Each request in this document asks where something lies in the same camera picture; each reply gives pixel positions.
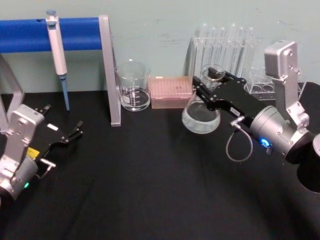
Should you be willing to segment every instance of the light green wall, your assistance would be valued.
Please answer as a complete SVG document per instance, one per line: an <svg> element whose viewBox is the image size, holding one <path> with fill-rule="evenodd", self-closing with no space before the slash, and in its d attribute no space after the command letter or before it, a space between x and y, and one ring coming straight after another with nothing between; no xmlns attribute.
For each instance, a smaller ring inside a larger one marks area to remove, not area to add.
<svg viewBox="0 0 320 240"><path fill-rule="evenodd" d="M10 0L1 4L0 19L45 18L47 9L55 9L61 18L107 14L116 61L147 62L153 76L184 74L189 40L201 23L253 26L263 39L255 66L263 64L263 46L280 38L295 40L302 72L308 81L320 84L319 8L318 0ZM5 58L26 92L61 90L50 52L6 54ZM67 52L66 60L70 91L103 89L99 51Z"/></svg>

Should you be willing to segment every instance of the yellow label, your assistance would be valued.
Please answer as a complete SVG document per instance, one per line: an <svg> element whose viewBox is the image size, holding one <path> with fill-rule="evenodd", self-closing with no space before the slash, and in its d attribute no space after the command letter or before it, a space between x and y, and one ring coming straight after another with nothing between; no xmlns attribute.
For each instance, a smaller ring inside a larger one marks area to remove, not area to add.
<svg viewBox="0 0 320 240"><path fill-rule="evenodd" d="M31 147L28 147L28 150L26 152L26 155L32 159L35 159L38 155L39 155L39 151L38 150L35 150Z"/></svg>

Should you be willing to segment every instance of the test tube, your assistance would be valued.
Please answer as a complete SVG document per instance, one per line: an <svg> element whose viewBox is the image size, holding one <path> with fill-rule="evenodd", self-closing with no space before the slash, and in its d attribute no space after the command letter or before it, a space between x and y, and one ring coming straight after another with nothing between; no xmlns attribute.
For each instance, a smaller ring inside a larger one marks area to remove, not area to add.
<svg viewBox="0 0 320 240"><path fill-rule="evenodd" d="M217 32L216 28L213 27L210 31L208 31L206 35L201 66L210 64L212 50L213 50L213 41L215 39L216 32Z"/></svg>
<svg viewBox="0 0 320 240"><path fill-rule="evenodd" d="M225 37L226 30L222 27L219 32L216 31L215 37L212 41L212 54L210 58L210 64L218 64L221 51L222 40Z"/></svg>
<svg viewBox="0 0 320 240"><path fill-rule="evenodd" d="M228 30L227 39L224 45L225 48L225 57L221 62L224 70L231 72L232 63L234 60L235 50L236 50L236 36L237 35L237 26L232 24Z"/></svg>
<svg viewBox="0 0 320 240"><path fill-rule="evenodd" d="M240 67L236 74L238 77L242 77L245 79L249 77L252 60L255 54L255 47L256 47L256 41L255 41L254 28L249 27L245 36L245 45L244 45L243 54L241 56L241 60L239 64Z"/></svg>
<svg viewBox="0 0 320 240"><path fill-rule="evenodd" d="M201 65L202 65L202 56L204 51L204 44L205 39L207 36L207 29L208 25L206 23L203 23L197 31L196 35L197 37L197 45L196 45L196 57L195 57L195 64L194 64L194 75L197 77L200 77L200 71L201 71Z"/></svg>
<svg viewBox="0 0 320 240"><path fill-rule="evenodd" d="M188 76L193 77L195 73L195 62L196 62L196 37L193 37L191 40L191 49L190 49L190 58L189 58L189 68L188 68Z"/></svg>
<svg viewBox="0 0 320 240"><path fill-rule="evenodd" d="M237 30L236 39L235 39L235 51L233 55L231 73L236 75L238 68L240 67L240 58L243 53L243 46L245 44L245 29L240 26Z"/></svg>
<svg viewBox="0 0 320 240"><path fill-rule="evenodd" d="M224 27L222 27L220 29L218 45L217 45L218 46L217 47L217 58L216 58L216 62L214 62L215 64L218 64L218 65L220 65L219 63L222 62L222 58L224 58L224 56L222 56L222 52L223 52L223 44L224 44L225 38L226 38L226 29Z"/></svg>

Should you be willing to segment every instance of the pipette tip box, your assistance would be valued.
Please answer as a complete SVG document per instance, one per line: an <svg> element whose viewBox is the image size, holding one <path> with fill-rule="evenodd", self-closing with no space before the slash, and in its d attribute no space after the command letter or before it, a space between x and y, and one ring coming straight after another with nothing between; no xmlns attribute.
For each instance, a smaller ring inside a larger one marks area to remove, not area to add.
<svg viewBox="0 0 320 240"><path fill-rule="evenodd" d="M192 97L188 76L151 77L148 83L153 109L183 109Z"/></svg>

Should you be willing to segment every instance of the metal stand leg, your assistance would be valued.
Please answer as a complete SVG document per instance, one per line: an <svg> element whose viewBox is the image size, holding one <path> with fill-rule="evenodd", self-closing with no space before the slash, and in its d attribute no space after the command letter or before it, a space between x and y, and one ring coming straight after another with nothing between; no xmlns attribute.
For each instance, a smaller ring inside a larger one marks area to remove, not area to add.
<svg viewBox="0 0 320 240"><path fill-rule="evenodd" d="M99 16L99 29L111 115L111 126L119 127L121 126L121 103L117 94L112 35L107 15Z"/></svg>
<svg viewBox="0 0 320 240"><path fill-rule="evenodd" d="M20 106L24 100L25 93L2 54L0 54L0 73L4 75L13 92L7 113L2 98L0 98L0 129L1 131L6 131L8 129L8 122L11 119L11 114Z"/></svg>

